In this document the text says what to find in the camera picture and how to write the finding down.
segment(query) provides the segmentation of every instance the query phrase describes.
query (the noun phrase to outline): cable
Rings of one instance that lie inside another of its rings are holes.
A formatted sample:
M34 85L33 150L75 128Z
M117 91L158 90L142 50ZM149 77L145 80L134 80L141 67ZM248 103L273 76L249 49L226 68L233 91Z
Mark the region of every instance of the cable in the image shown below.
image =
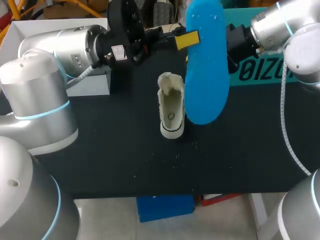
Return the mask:
M311 175L311 172L305 168L305 166L300 162L298 157L296 156L291 144L289 142L287 130L286 130L286 121L285 121L285 95L286 95L286 80L287 80L287 63L283 59L283 70L282 70L282 81L281 81L281 97L280 97L280 119L281 119L281 128L282 128L282 135L286 144L286 147L291 154L293 160L296 164L304 171L305 174L308 176Z
M81 73L80 76L78 76L77 78L69 81L68 84L67 84L67 88L66 89L72 88L74 85L80 83L84 78L89 76L89 74L92 73L93 71L94 71L93 66L92 65L89 66L83 73Z
M288 149L290 155L292 156L293 160L295 163L301 168L301 170L308 176L311 175L311 172L306 169L306 167L300 162L299 158L295 154L293 148L291 147L288 134L287 134L287 129L286 129L286 121L285 121L285 96L286 96L286 81L287 81L287 71L288 71L288 66L285 61L285 49L289 42L291 41L293 36L291 36L285 44L279 48L278 50L275 51L266 51L266 52L260 52L260 55L268 54L268 55L274 55L274 54L280 54L283 53L283 69L282 69L282 80L281 80L281 95L280 95L280 120L281 120L281 129L282 129L282 135L283 139L286 145L286 148Z

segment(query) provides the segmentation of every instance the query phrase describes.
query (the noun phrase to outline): white cable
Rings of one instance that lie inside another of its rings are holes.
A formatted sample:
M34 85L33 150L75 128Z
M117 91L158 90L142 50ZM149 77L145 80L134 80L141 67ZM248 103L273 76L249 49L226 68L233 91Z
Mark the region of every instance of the white cable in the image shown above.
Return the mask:
M32 52L39 52L39 53L43 53L43 54L47 54L47 55L50 55L50 57L53 57L62 76L63 76L63 80L64 80L64 84L65 86L67 86L67 83L68 83L68 77L67 77L67 73L66 73L66 70L64 68L64 66L62 66L61 62L50 52L48 51L45 51L45 50L42 50L42 49L38 49L38 48L32 48L32 49L29 49L27 50L21 57L23 58L26 54L29 54L29 53L32 53Z
M308 176L311 175L311 172L308 171L308 169L305 168L305 166L300 162L298 157L296 156L293 148L291 147L291 144L289 142L287 130L286 130L286 121L285 121L285 95L286 95L286 80L287 80L287 63L285 59L283 59L283 70L282 70L282 81L281 81L281 97L280 97L280 119L281 119L281 128L282 128L282 134L283 138L286 144L286 147L291 154L293 160L296 162L296 164L301 168L302 171L304 171L305 174Z
M92 68L92 66L89 66L83 73L81 73L80 76L68 82L67 89L72 88L74 85L80 83L84 78L89 76L89 74L92 73L93 71L94 69Z
M287 134L287 129L286 129L286 121L285 121L285 96L286 96L286 80L287 80L287 63L285 61L285 49L289 42L291 41L293 36L291 36L285 44L278 50L275 51L266 51L262 52L261 55L263 54L268 54L268 55L274 55L274 54L280 54L283 53L283 69L282 69L282 81L281 81L281 97L280 97L280 120L281 120L281 129L282 129L282 135L283 139L285 142L285 145L291 154L293 160L295 163L301 168L301 170L307 174L308 176L311 175L311 172L306 169L306 167L300 162L299 158L295 154L293 148L291 147L291 144L289 142L288 134Z

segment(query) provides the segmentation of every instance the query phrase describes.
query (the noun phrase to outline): yellow frame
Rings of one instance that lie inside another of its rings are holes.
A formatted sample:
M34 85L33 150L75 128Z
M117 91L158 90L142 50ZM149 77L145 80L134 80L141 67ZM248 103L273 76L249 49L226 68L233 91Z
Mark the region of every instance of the yellow frame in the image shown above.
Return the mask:
M39 0L37 4L35 4L34 6L30 7L28 10L26 10L24 13L20 14L21 9L23 8L23 6L26 3L26 0L20 0L18 6L15 3L15 0L8 0L8 4L9 7L11 9L12 12L12 19L19 21L21 19L22 16L26 15L27 13L31 12L33 9L35 9L36 7L38 7L39 5L43 4L45 0ZM79 0L55 0L55 1L59 1L59 2L72 2L76 5L78 5L80 8L82 8L83 10L87 11L88 13L92 14L93 16L97 17L97 18L103 18L103 16L99 13L97 13L96 11L92 10L90 7L84 5L82 2L80 2ZM5 27L5 29L3 29L2 31L0 31L0 46L2 44L2 41L4 39L4 37L6 36L8 30L9 30L10 24L8 24L8 26Z

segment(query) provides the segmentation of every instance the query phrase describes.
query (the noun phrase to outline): black table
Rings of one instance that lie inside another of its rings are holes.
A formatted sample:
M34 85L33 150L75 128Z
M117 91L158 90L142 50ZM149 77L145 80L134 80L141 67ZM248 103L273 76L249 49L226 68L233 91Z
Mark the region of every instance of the black table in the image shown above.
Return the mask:
M70 98L77 140L38 159L74 198L285 192L305 178L283 140L279 84L231 87L214 122L187 120L178 140L161 135L157 79L185 76L185 57L160 52L113 71L111 95ZM320 167L319 96L287 85L288 136L310 171ZM0 101L0 114L9 111Z

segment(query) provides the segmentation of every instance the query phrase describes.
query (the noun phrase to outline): white box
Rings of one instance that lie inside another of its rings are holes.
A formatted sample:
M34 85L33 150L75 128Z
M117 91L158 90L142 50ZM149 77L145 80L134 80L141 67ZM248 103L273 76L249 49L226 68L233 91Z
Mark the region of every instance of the white box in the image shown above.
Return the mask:
M109 30L106 18L13 21L0 48L0 66L18 58L19 45L26 37L90 25L100 25ZM68 89L68 96L109 95L110 78L110 70L107 71L106 75L88 76L77 85Z

